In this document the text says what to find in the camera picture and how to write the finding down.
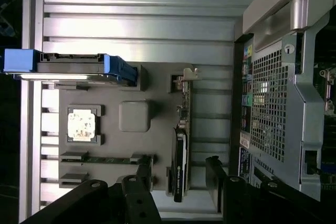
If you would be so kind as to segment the green RAM stick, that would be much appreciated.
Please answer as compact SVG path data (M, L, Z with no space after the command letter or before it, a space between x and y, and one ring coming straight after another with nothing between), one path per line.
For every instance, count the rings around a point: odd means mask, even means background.
M72 164L126 164L126 165L135 165L139 162L139 158L115 158L115 157L83 157L80 159L74 158L62 158L61 162L63 163L72 163Z

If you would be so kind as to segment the grey plastic parts rack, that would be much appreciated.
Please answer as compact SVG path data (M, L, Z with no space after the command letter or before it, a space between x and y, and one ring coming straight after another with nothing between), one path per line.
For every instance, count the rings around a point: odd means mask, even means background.
M188 68L186 63L142 62L136 87L89 84L81 91L59 92L59 184L74 187L81 181L99 179L114 184L138 167L122 164L72 164L62 158L83 157L152 158L151 187L167 190L167 169L172 162L173 127L181 103L179 93L169 93L172 74ZM73 109L96 115L96 136L91 142L68 137L68 114Z

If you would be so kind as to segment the silver CPU chip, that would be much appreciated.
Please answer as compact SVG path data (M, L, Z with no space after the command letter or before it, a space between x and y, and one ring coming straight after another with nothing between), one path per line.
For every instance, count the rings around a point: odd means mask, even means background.
M91 110L73 109L68 114L68 137L77 142L91 142L96 136L96 115Z

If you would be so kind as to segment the grey open PC case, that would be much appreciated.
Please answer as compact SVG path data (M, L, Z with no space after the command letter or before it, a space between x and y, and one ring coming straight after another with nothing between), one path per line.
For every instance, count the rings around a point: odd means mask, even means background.
M336 0L254 0L234 42L239 176L336 191Z

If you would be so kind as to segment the hard disk drive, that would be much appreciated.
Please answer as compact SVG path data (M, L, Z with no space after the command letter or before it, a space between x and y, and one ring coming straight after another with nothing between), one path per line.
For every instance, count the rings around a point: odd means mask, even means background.
M35 49L5 49L0 73L27 81L102 83L135 87L137 67L109 54L46 53Z

